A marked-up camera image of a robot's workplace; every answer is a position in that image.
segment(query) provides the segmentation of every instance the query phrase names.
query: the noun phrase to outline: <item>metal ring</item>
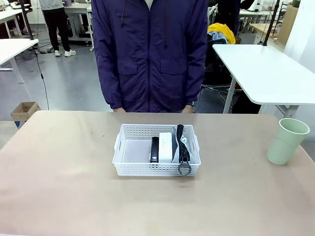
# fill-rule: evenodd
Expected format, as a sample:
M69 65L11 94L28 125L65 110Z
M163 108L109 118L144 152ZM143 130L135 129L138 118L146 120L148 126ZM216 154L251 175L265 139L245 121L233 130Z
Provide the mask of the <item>metal ring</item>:
M186 174L184 174L184 173L181 171L181 166L182 166L183 164L188 165L188 167L189 167L189 171L188 171ZM189 164L188 162L187 162L187 163L182 162L181 164L178 165L178 172L179 172L181 175L183 175L183 176L188 176L188 175L191 173L191 166L190 166L190 164Z

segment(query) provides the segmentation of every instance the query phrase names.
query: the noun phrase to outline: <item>black pole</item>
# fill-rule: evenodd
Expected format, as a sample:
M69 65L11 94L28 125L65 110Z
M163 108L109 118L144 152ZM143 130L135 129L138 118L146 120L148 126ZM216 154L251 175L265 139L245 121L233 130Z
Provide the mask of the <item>black pole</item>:
M26 16L26 10L25 10L25 7L24 7L24 0L20 0L20 5L21 5L21 9L22 9L22 14L23 14L23 18L24 18L24 21L25 21L25 24L26 24L26 29L28 30L28 33L29 33L29 36L31 38L31 40L33 40L33 34L32 34L32 31L31 31L31 27L30 27L30 24L29 24L29 20L28 20L28 17Z
M271 29L272 29L272 25L274 24L274 21L275 21L275 18L276 18L276 14L277 14L277 11L278 11L278 8L279 8L279 3L280 3L280 0L277 0L276 5L275 5L275 9L274 9L274 13L272 14L270 25L269 25L269 28L268 28L268 31L267 31L264 43L262 44L263 46L267 46L267 41L268 41Z

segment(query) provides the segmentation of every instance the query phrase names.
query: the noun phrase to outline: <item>hand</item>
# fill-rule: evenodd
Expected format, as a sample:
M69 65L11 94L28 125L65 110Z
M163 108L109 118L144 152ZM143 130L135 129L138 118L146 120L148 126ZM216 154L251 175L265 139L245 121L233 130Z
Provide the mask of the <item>hand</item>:
M114 112L117 112L117 113L126 113L126 111L124 110L124 108L120 107L120 108L117 108L117 109L113 109Z
M192 111L192 106L186 105L186 106L184 107L184 109L182 110L182 113L186 113L186 114L191 114L191 113L193 113L193 111Z

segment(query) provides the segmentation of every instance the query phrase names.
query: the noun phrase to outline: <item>beige table surface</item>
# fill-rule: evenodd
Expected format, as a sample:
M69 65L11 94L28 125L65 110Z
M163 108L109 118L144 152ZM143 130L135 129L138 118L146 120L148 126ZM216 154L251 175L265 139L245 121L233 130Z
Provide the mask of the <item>beige table surface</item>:
M269 23L265 23L265 24L250 23L250 27L253 27L255 30L259 31L260 33L263 33L264 35L267 34L269 26L270 26ZM278 34L276 32L274 33L274 35L272 35L273 31L274 30L272 29L269 37L271 37L271 36L277 37L278 36Z
M88 8L90 6L90 3L73 3L71 6L65 6L65 8Z
M122 123L193 124L195 178L119 177ZM315 165L266 159L266 115L40 111L0 151L0 233L31 236L313 236Z

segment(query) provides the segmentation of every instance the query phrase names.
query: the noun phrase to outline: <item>jacket sleeve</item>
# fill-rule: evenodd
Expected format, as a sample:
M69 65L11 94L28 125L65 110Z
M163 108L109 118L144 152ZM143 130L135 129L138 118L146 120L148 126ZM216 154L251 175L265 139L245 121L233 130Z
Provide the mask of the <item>jacket sleeve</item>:
M98 76L105 101L112 109L122 107L115 60L115 43L105 0L92 1L94 50Z
M204 79L207 50L207 1L193 0L186 28L187 72L186 102L197 101Z

